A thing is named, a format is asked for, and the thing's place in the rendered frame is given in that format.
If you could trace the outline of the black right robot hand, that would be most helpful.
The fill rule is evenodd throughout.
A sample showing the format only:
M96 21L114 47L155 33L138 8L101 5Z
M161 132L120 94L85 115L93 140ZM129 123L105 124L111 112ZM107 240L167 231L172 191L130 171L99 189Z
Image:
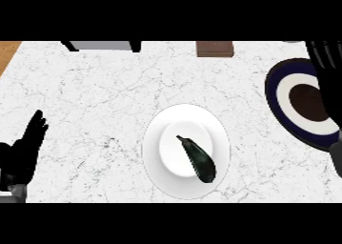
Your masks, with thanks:
M342 41L307 41L326 113L342 129Z

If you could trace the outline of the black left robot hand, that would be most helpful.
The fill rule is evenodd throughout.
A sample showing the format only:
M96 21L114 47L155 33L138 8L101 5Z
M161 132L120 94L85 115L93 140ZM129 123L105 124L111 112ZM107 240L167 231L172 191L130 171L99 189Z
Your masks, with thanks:
M8 192L14 185L30 183L46 131L48 121L43 118L43 112L36 110L24 135L15 144L0 142L0 192Z

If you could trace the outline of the navy and white plate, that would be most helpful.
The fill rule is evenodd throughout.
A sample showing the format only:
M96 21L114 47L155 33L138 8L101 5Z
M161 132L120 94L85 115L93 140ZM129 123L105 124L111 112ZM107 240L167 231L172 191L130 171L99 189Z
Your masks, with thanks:
M307 58L281 61L269 70L264 95L272 113L294 137L328 151L340 127L326 114L316 69Z

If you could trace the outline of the dark eggplant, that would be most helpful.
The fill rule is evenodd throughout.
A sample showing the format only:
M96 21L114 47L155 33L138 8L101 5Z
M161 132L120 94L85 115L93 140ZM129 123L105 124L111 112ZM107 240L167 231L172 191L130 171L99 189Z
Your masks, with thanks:
M176 138L180 140L201 182L211 183L216 179L217 172L210 155L191 138L185 138L180 135Z

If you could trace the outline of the brown wooden block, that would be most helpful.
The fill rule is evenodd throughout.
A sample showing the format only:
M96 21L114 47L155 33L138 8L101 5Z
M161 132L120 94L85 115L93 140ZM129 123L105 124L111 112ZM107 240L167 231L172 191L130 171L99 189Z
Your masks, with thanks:
M232 41L198 41L198 57L233 57Z

